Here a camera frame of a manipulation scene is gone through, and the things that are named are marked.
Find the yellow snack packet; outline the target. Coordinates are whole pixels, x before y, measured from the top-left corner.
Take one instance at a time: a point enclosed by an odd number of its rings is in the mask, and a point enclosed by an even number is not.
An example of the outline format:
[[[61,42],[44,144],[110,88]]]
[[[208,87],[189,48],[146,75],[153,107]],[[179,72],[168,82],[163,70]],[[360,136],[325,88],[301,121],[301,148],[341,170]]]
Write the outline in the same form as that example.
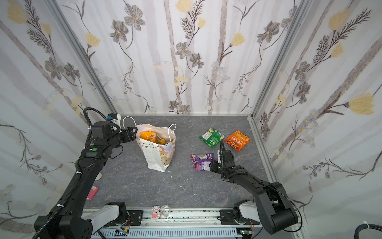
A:
[[[153,131],[142,132],[141,138],[146,140],[146,141],[156,143],[156,144],[161,144],[161,145],[166,144],[166,141],[163,138],[161,138],[157,133],[155,133]]]

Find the purple candy packet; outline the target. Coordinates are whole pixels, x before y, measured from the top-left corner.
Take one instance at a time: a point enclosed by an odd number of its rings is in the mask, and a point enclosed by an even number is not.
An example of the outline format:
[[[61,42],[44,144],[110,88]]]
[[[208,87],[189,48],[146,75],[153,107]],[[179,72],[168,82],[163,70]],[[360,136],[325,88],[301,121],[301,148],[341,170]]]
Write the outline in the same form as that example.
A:
[[[194,169],[197,171],[210,171],[210,164],[214,161],[214,153],[191,154]]]

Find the cartoon animal paper bag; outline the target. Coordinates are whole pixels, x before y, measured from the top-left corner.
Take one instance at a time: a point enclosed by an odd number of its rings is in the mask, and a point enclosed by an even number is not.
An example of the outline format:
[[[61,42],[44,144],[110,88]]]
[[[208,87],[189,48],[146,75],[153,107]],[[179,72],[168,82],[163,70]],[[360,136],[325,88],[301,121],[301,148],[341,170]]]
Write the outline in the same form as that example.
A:
[[[169,127],[156,127],[151,124],[137,124],[135,119],[130,116],[125,116],[121,120],[121,125],[125,126],[124,121],[131,119],[134,126],[138,128],[136,141],[141,148],[146,159],[149,169],[159,172],[165,172],[170,166],[176,149],[176,134],[177,125],[174,123]],[[166,144],[156,144],[146,141],[141,138],[141,133],[145,131],[153,131],[166,141]]]

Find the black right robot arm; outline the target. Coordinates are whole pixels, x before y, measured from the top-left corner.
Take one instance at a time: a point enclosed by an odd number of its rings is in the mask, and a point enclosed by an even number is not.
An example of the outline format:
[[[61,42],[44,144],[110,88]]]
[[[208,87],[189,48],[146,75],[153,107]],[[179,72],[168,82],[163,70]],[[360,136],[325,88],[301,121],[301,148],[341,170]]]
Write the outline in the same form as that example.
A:
[[[255,221],[262,225],[270,235],[279,231],[295,233],[298,230],[288,230],[299,222],[301,213],[278,182],[264,181],[250,174],[243,166],[236,165],[234,155],[220,142],[219,160],[210,164],[211,172],[220,175],[222,181],[236,184],[253,196],[253,200],[243,200],[236,203],[232,209],[233,221],[243,224]]]

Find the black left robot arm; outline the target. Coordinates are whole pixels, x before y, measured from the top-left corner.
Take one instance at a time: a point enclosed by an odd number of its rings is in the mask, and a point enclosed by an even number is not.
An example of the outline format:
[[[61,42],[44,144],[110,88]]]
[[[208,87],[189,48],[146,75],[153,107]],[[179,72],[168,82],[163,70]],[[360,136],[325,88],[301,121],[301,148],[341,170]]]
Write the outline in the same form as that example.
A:
[[[115,114],[102,115],[103,121],[92,123],[86,107],[84,117],[89,126],[85,147],[75,161],[75,174],[57,204],[46,216],[34,223],[35,239],[89,239],[97,231],[92,219],[83,219],[82,213],[93,183],[111,158],[112,151],[123,143],[136,139],[136,127],[120,127],[114,122]]]

